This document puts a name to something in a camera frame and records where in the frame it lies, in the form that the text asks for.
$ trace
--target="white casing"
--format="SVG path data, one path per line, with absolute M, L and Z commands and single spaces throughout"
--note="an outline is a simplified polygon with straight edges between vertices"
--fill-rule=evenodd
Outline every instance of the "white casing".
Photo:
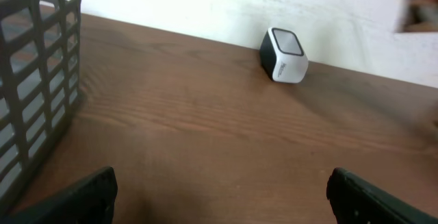
M 304 50 L 302 50 L 300 46 L 302 55 L 292 55 L 289 53 L 283 53 L 279 49 L 279 44 L 276 41 L 273 29 L 277 29 L 277 28 L 271 27 L 268 29 L 268 34 L 276 54 L 276 64 L 272 72 L 272 79 L 276 82 L 284 82 L 284 83 L 292 83 L 292 84 L 301 82 L 301 80 L 306 75 L 307 67 L 309 66 L 309 61 L 307 59 Z M 293 34 L 292 32 L 290 33 L 291 36 L 294 38 L 288 38 L 288 40 L 296 40 L 298 45 L 300 45 L 296 35 Z

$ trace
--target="wooden table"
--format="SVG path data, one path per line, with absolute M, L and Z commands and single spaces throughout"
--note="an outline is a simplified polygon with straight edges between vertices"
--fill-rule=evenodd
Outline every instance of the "wooden table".
M 114 223 L 335 223 L 336 166 L 438 216 L 438 90 L 83 15 L 73 124 L 18 209 L 114 167 Z

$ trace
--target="black plastic basket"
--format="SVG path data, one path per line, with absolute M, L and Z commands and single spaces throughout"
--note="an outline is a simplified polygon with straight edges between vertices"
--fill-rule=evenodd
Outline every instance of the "black plastic basket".
M 0 0 L 0 215 L 68 127 L 81 0 Z

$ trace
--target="white cube device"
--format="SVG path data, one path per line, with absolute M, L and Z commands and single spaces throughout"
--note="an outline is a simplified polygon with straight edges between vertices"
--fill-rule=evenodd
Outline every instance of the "white cube device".
M 309 65 L 295 33 L 273 27 L 261 44 L 260 60 L 270 79 L 292 84 L 301 82 Z

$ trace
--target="black object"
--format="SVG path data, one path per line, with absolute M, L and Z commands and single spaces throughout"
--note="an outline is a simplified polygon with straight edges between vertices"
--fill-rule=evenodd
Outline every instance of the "black object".
M 105 167 L 2 224 L 93 223 L 110 224 L 117 182 L 112 167 Z
M 438 224 L 438 219 L 419 211 L 346 169 L 336 168 L 327 184 L 339 224 Z
M 0 0 L 0 216 L 79 104 L 81 0 Z

